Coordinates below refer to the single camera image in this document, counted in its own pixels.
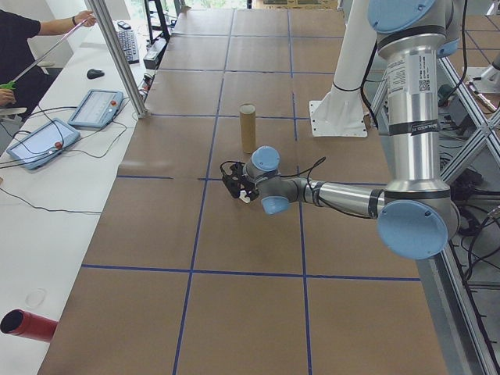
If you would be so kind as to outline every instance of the black shirt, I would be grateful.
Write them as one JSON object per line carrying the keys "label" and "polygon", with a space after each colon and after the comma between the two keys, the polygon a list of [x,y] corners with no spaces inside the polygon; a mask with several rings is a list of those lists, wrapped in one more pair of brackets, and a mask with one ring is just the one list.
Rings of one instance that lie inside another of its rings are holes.
{"label": "black shirt", "polygon": [[[0,84],[7,84],[34,61],[27,40],[38,33],[40,22],[0,10]],[[38,66],[16,82],[14,106],[28,108],[23,118],[33,112],[52,82]]]}

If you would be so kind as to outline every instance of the person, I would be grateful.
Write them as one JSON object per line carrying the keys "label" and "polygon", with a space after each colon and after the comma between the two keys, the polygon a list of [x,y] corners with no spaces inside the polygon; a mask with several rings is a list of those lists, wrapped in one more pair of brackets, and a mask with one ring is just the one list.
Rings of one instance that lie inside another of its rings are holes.
{"label": "person", "polygon": [[[37,35],[62,35],[80,22],[91,27],[96,20],[93,12],[84,10],[61,20],[40,22],[0,9],[0,84],[7,84],[25,70],[35,58],[27,40]],[[0,107],[26,107],[21,115],[25,120],[40,102],[54,78],[34,66],[15,84],[14,90],[0,88]]]}

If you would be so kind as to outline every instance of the blue joint cap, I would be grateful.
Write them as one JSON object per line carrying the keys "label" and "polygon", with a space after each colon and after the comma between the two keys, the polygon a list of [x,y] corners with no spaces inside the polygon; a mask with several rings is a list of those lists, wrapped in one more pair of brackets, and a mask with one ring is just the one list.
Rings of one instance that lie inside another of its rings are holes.
{"label": "blue joint cap", "polygon": [[449,41],[445,43],[437,50],[437,58],[442,59],[443,57],[448,57],[453,55],[456,50],[459,49],[459,40]]}
{"label": "blue joint cap", "polygon": [[368,22],[380,34],[392,34],[411,27],[432,8],[436,0],[370,0]]}
{"label": "blue joint cap", "polygon": [[262,207],[268,215],[274,215],[275,213],[282,213],[290,207],[290,202],[285,197],[280,197],[279,195],[273,195],[270,197],[262,198]]}
{"label": "blue joint cap", "polygon": [[258,170],[271,172],[280,165],[280,154],[271,146],[262,146],[252,154],[252,163]]}
{"label": "blue joint cap", "polygon": [[430,206],[411,200],[387,204],[377,220],[378,234],[396,254],[425,259],[442,251],[448,241],[443,219]]}

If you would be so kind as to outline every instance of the computer mouse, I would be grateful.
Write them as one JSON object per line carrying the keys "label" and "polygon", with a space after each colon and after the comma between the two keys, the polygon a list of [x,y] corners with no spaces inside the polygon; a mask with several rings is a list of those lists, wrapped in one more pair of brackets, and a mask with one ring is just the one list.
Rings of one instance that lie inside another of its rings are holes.
{"label": "computer mouse", "polygon": [[87,78],[89,80],[94,80],[95,78],[99,78],[104,76],[104,72],[100,69],[89,69],[87,71]]}

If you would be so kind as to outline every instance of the hand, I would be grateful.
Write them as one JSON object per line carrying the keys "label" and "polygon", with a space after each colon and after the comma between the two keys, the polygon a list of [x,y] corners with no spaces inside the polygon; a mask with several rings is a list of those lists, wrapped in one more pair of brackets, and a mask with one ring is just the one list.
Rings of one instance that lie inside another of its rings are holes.
{"label": "hand", "polygon": [[0,105],[16,104],[16,97],[12,90],[0,88]]}
{"label": "hand", "polygon": [[94,17],[94,12],[91,10],[82,10],[75,16],[75,22],[79,24],[81,21],[86,20],[84,23],[85,27],[94,26],[97,20]]}

